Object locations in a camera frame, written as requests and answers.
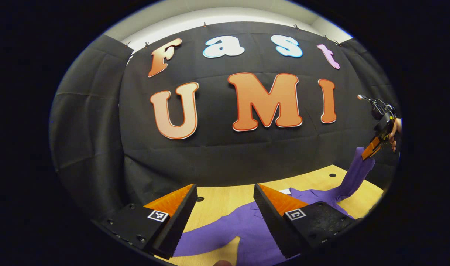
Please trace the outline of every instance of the letter m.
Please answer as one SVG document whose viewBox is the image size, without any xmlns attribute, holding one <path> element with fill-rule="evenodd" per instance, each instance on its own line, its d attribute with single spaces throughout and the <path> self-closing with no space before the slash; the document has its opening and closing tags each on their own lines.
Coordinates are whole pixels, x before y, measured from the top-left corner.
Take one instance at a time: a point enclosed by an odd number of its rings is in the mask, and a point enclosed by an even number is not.
<svg viewBox="0 0 450 266">
<path fill-rule="evenodd" d="M 261 82 L 252 73 L 237 73 L 228 77 L 228 82 L 236 89 L 238 103 L 238 120 L 233 123 L 236 131 L 248 131 L 257 128 L 258 122 L 253 119 L 253 109 L 265 127 L 269 127 L 279 107 L 276 125 L 279 127 L 300 126 L 297 103 L 297 83 L 299 79 L 291 74 L 278 74 L 272 88 L 266 91 Z"/>
</svg>

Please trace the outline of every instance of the hand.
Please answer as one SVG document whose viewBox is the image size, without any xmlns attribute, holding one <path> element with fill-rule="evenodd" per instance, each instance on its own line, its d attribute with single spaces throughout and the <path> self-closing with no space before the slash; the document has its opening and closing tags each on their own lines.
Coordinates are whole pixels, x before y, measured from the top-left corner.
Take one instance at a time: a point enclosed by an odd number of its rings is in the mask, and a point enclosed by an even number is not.
<svg viewBox="0 0 450 266">
<path fill-rule="evenodd" d="M 399 134 L 402 134 L 402 120 L 400 118 L 396 118 L 394 121 L 394 126 L 392 127 L 392 132 L 389 134 L 389 141 L 392 146 L 392 151 L 395 153 L 395 132 L 399 132 Z"/>
<path fill-rule="evenodd" d="M 229 261 L 219 260 L 217 263 L 213 264 L 213 266 L 233 266 Z"/>
</svg>

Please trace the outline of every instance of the orange letter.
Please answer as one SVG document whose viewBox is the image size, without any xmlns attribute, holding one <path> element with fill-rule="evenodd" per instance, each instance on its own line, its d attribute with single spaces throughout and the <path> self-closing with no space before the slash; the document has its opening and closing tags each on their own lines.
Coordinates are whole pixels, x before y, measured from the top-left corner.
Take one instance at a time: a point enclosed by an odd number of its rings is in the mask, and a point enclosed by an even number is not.
<svg viewBox="0 0 450 266">
<path fill-rule="evenodd" d="M 169 108 L 167 100 L 171 97 L 170 91 L 160 91 L 151 96 L 151 103 L 154 106 L 154 117 L 159 132 L 166 138 L 185 139 L 191 136 L 197 128 L 197 110 L 195 106 L 195 92 L 198 90 L 198 83 L 191 82 L 178 86 L 176 94 L 182 97 L 182 109 L 184 111 L 184 123 L 181 126 L 174 126 L 169 119 Z"/>
<path fill-rule="evenodd" d="M 167 60 L 170 60 L 174 55 L 174 47 L 181 43 L 182 40 L 177 38 L 174 41 L 170 41 L 162 47 L 152 51 L 152 67 L 148 74 L 149 78 L 167 68 L 167 64 L 164 63 L 164 59 L 166 58 Z"/>
<path fill-rule="evenodd" d="M 336 121 L 335 99 L 333 96 L 335 84 L 327 79 L 319 79 L 318 84 L 323 92 L 323 114 L 320 119 L 322 123 L 333 123 Z"/>
<path fill-rule="evenodd" d="M 228 82 L 236 89 L 238 102 L 238 120 L 233 123 L 236 131 L 254 130 L 257 120 L 253 119 L 255 109 L 265 127 L 269 127 L 279 107 L 276 125 L 279 127 L 300 126 L 297 103 L 297 83 L 299 79 L 291 74 L 278 74 L 268 93 L 261 82 L 252 73 L 237 73 L 228 77 Z"/>
</svg>

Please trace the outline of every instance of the wooden table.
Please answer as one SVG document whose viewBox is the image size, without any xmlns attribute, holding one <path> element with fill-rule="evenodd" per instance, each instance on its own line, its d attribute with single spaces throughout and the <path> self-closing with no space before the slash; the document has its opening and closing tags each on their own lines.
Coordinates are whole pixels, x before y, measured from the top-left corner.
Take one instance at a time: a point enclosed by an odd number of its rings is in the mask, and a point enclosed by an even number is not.
<svg viewBox="0 0 450 266">
<path fill-rule="evenodd" d="M 336 174 L 336 177 L 330 177 L 330 174 Z M 339 186 L 345 174 L 345 170 L 330 165 L 296 177 L 264 182 L 262 184 L 276 190 L 289 187 L 301 191 L 307 189 L 329 190 Z M 236 208 L 253 202 L 253 190 L 254 184 L 233 187 L 197 187 L 198 195 L 203 197 L 204 200 L 196 202 L 184 232 L 211 224 L 220 217 L 230 214 Z M 382 189 L 364 180 L 360 188 L 351 197 L 342 200 L 338 205 L 357 219 L 368 213 L 374 204 L 379 201 L 382 192 Z M 175 257 L 165 261 L 178 266 L 212 266 L 220 259 L 223 259 L 235 265 L 239 242 L 240 238 L 236 237 L 223 248 L 194 256 Z"/>
</svg>

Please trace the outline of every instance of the purple shirt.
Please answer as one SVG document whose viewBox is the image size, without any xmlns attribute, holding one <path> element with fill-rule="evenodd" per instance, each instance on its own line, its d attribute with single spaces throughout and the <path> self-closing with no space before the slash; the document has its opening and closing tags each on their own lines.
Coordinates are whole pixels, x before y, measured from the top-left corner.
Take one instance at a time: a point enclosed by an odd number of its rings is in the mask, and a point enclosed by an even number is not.
<svg viewBox="0 0 450 266">
<path fill-rule="evenodd" d="M 291 196 L 307 204 L 324 201 L 351 217 L 336 202 L 351 196 L 374 167 L 374 159 L 362 160 L 363 151 L 364 148 L 356 149 L 353 162 L 338 187 L 328 191 L 315 189 L 299 191 L 291 187 L 289 189 Z M 238 207 L 231 214 L 211 224 L 183 233 L 174 257 L 210 252 L 227 245 L 237 236 L 240 237 L 240 242 L 236 266 L 272 266 L 288 260 L 281 254 L 272 238 L 256 202 Z"/>
</svg>

